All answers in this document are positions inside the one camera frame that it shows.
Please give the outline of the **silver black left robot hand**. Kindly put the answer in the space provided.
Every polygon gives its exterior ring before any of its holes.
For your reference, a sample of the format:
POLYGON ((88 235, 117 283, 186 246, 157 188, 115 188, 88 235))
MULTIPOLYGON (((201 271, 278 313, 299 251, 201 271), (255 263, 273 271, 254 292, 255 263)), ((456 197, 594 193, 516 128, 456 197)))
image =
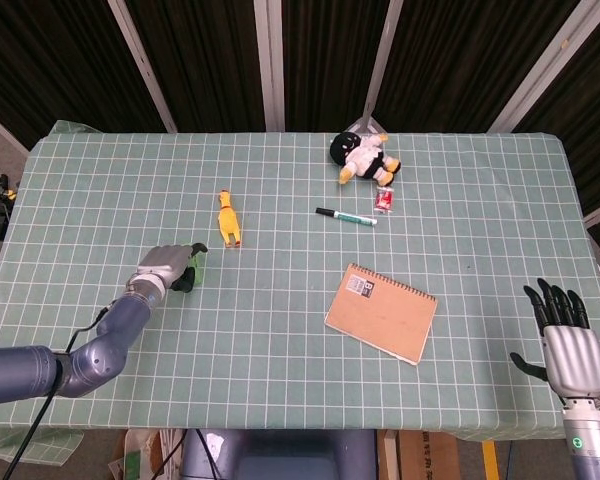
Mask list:
POLYGON ((136 279, 149 281, 153 277, 161 291, 189 293, 196 278, 193 261, 197 254, 207 252, 203 243, 156 246, 140 262, 130 282, 136 279))

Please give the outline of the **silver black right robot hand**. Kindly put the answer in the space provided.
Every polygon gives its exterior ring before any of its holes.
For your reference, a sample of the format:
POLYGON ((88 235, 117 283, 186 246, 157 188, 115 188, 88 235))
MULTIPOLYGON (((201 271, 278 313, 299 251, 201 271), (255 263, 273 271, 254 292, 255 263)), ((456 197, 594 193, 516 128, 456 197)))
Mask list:
POLYGON ((543 348, 542 366, 512 352, 524 374, 549 384, 563 400, 600 399, 600 343, 581 297, 539 278, 536 289, 523 287, 533 308, 543 348))

